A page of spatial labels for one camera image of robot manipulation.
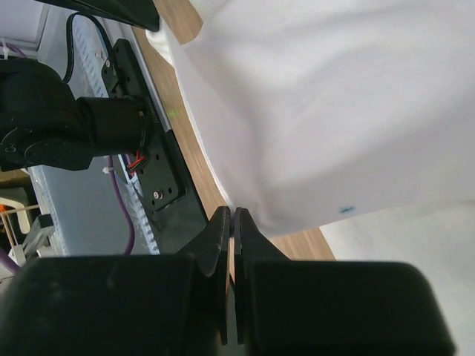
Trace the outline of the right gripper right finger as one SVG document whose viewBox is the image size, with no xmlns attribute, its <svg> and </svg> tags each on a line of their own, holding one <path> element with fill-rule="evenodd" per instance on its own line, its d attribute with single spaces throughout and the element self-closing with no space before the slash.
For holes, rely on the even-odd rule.
<svg viewBox="0 0 475 356">
<path fill-rule="evenodd" d="M 235 212 L 237 340 L 247 355 L 454 355 L 429 282 L 407 263 L 291 260 Z"/>
</svg>

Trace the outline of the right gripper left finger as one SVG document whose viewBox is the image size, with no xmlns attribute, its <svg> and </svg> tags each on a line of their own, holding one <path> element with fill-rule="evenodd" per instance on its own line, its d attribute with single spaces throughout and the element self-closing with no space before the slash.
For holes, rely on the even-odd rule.
<svg viewBox="0 0 475 356">
<path fill-rule="evenodd" d="M 1 300 L 3 355 L 218 355 L 227 343 L 231 213 L 174 254 L 51 257 Z"/>
</svg>

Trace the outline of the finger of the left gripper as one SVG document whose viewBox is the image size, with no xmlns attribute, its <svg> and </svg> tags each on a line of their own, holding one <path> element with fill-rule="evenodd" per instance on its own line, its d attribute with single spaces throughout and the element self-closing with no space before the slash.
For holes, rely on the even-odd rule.
<svg viewBox="0 0 475 356">
<path fill-rule="evenodd" d="M 39 0 L 39 2 L 112 19 L 144 30 L 160 29 L 160 15 L 152 0 Z"/>
</svg>

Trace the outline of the white t shirt red print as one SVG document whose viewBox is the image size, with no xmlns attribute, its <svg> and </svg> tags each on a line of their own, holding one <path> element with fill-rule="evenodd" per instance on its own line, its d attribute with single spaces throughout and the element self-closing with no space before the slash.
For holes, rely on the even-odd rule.
<svg viewBox="0 0 475 356">
<path fill-rule="evenodd" d="M 472 1 L 161 1 L 226 202 L 268 235 L 474 198 Z"/>
</svg>

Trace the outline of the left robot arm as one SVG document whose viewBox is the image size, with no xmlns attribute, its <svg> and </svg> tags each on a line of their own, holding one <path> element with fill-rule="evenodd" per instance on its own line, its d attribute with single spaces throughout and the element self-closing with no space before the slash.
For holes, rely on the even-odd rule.
<svg viewBox="0 0 475 356">
<path fill-rule="evenodd" d="M 73 21 L 111 19 L 156 31 L 160 16 L 152 1 L 57 1 L 69 9 L 67 66 L 63 75 L 34 59 L 1 61 L 1 169 L 46 165 L 87 169 L 98 156 L 136 154 L 145 159 L 156 109 L 130 44 L 111 42 L 98 26 L 107 58 L 102 70 L 107 96 L 76 98 L 69 83 L 74 69 Z"/>
</svg>

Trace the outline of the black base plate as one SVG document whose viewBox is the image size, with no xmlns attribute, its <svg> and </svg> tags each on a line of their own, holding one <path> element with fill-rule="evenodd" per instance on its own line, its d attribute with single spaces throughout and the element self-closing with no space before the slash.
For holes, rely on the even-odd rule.
<svg viewBox="0 0 475 356">
<path fill-rule="evenodd" d="M 118 39 L 113 49 L 119 80 L 106 66 L 102 78 L 110 97 L 134 99 L 148 120 L 148 138 L 140 153 L 145 161 L 135 170 L 142 189 L 139 200 L 158 250 L 174 253 L 206 227 L 206 212 L 174 132 L 166 125 L 160 98 L 140 67 L 139 56 L 126 39 Z"/>
</svg>

